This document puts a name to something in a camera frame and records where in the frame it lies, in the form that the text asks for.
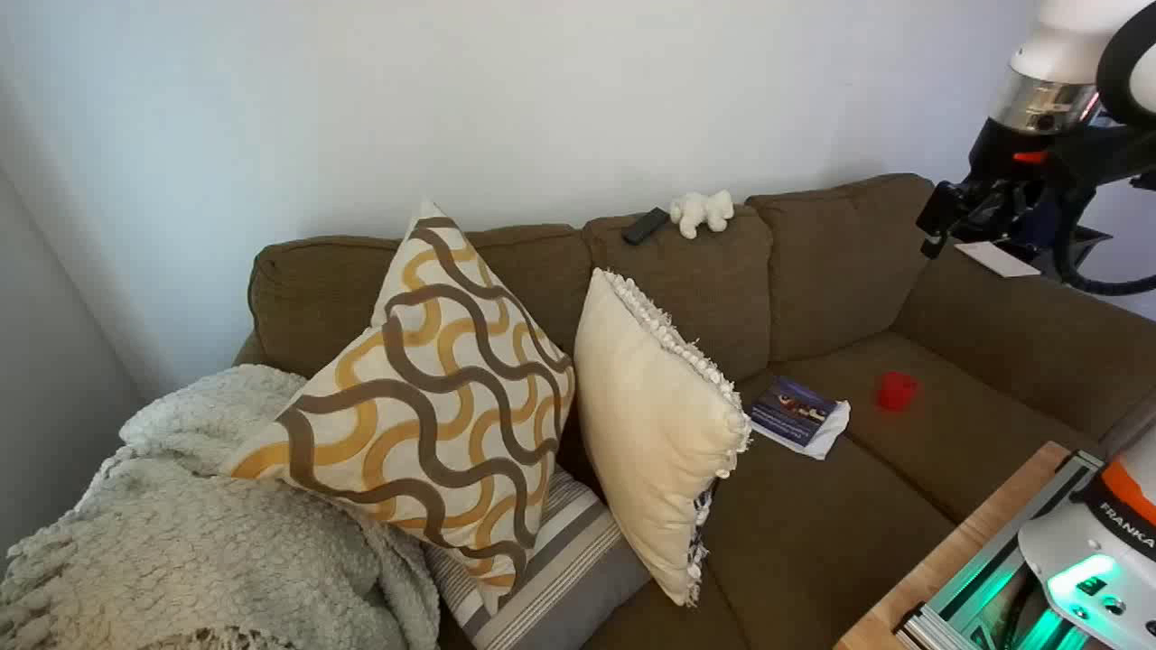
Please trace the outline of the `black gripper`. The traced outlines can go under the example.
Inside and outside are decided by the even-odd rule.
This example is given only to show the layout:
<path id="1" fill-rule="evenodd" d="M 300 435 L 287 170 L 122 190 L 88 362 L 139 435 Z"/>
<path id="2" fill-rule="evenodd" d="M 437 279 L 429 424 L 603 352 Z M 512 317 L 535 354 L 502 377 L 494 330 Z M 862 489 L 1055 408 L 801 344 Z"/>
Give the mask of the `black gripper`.
<path id="1" fill-rule="evenodd" d="M 1032 208 L 1039 204 L 1037 181 L 974 176 L 960 184 L 939 181 L 916 214 L 926 230 L 920 254 L 939 258 L 945 243 L 998 243 L 1021 260 L 1039 254 Z"/>

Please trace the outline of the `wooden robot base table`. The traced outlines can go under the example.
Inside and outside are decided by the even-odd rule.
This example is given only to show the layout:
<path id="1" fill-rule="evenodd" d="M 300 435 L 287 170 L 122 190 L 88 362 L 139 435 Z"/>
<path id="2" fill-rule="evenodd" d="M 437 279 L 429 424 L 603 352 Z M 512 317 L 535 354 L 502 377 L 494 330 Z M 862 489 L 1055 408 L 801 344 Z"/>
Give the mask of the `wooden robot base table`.
<path id="1" fill-rule="evenodd" d="M 1043 444 L 836 650 L 1152 650 L 1156 437 Z"/>

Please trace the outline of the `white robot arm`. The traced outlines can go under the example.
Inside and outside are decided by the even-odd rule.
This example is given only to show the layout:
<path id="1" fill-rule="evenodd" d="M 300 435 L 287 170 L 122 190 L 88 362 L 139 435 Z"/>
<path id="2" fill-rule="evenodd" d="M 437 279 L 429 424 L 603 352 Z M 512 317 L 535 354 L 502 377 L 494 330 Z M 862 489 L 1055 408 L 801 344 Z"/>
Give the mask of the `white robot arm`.
<path id="1" fill-rule="evenodd" d="M 920 254 L 951 239 L 1021 239 L 1055 226 L 1055 275 L 1086 293 L 1146 293 L 1149 279 L 1096 282 L 1068 239 L 1101 184 L 1152 184 L 1156 4 L 1039 0 L 1012 53 L 1004 105 L 983 122 L 969 176 L 936 184 L 916 214 Z M 1019 553 L 1060 618 L 1109 650 L 1156 643 L 1156 435 L 1138 435 L 1067 507 L 1019 526 Z"/>

